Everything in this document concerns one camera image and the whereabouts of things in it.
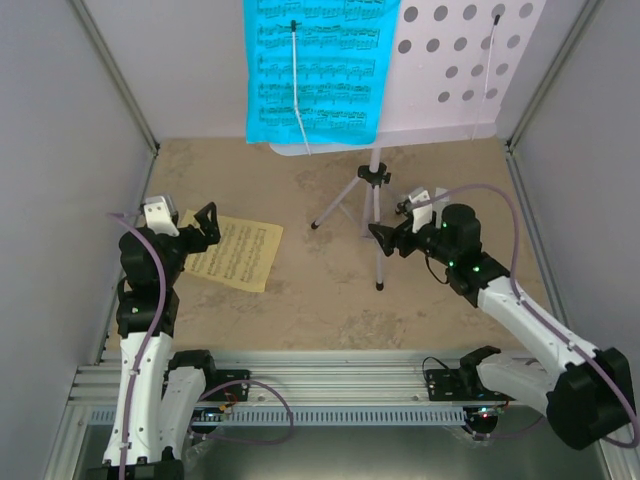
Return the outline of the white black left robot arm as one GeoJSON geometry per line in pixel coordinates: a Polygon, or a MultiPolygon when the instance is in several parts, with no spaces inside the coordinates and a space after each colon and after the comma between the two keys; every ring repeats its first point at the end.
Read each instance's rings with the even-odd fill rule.
{"type": "Polygon", "coordinates": [[[121,374],[111,436],[89,479],[183,478],[181,454],[194,407],[219,386],[208,351],[171,351],[179,308],[174,285],[188,256],[219,243],[216,206],[206,204],[184,227],[167,195],[146,199],[140,213],[140,227],[123,214],[113,217],[126,229],[118,243],[121,374]]]}

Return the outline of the blue sheet music page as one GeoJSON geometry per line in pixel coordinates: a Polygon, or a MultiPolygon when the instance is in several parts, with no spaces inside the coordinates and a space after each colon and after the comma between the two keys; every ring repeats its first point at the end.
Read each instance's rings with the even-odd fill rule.
{"type": "Polygon", "coordinates": [[[375,141],[400,4],[246,1],[249,143],[375,141]]]}

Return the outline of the white metronome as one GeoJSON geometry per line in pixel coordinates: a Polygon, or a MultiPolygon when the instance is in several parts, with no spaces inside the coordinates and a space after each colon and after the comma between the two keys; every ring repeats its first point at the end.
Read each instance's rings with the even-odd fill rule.
{"type": "Polygon", "coordinates": [[[443,187],[436,187],[434,195],[430,198],[431,210],[435,215],[435,222],[440,224],[442,221],[442,213],[444,209],[450,204],[451,197],[448,195],[449,190],[443,187]]]}

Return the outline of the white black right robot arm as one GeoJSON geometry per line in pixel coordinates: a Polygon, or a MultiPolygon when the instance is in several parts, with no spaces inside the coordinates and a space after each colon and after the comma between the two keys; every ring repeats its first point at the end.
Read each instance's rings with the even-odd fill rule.
{"type": "Polygon", "coordinates": [[[368,227],[382,252],[419,251],[445,268],[445,284],[505,327],[533,356],[525,365],[494,347],[460,361],[459,387],[471,399],[493,391],[541,414],[569,447],[582,450],[630,426],[639,445],[639,418],[627,358],[582,339],[526,294],[511,271],[484,251],[481,223],[468,205],[454,203],[422,225],[414,215],[396,227],[368,227]]]}

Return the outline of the white music stand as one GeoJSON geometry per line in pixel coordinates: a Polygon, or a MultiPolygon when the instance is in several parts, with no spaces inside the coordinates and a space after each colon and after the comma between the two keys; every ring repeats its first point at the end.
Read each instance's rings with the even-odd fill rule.
{"type": "Polygon", "coordinates": [[[375,141],[384,147],[490,138],[543,1],[403,1],[375,141]]]}

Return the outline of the yellow sheet music page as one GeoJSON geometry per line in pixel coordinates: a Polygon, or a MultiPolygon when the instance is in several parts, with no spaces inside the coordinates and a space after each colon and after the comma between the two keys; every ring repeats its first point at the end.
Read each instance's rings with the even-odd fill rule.
{"type": "Polygon", "coordinates": [[[218,217],[221,240],[204,253],[187,257],[187,273],[228,287],[264,293],[283,235],[283,227],[218,217]]]}

